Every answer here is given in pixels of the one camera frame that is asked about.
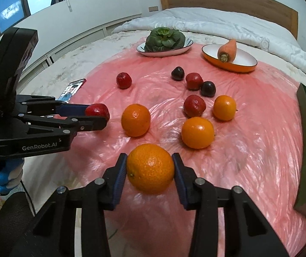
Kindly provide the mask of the blue gloved hand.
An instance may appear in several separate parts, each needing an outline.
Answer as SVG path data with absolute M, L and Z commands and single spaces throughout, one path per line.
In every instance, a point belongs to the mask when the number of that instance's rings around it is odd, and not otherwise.
M 24 159 L 6 159 L 1 161 L 0 168 L 0 196 L 9 194 L 21 182 Z

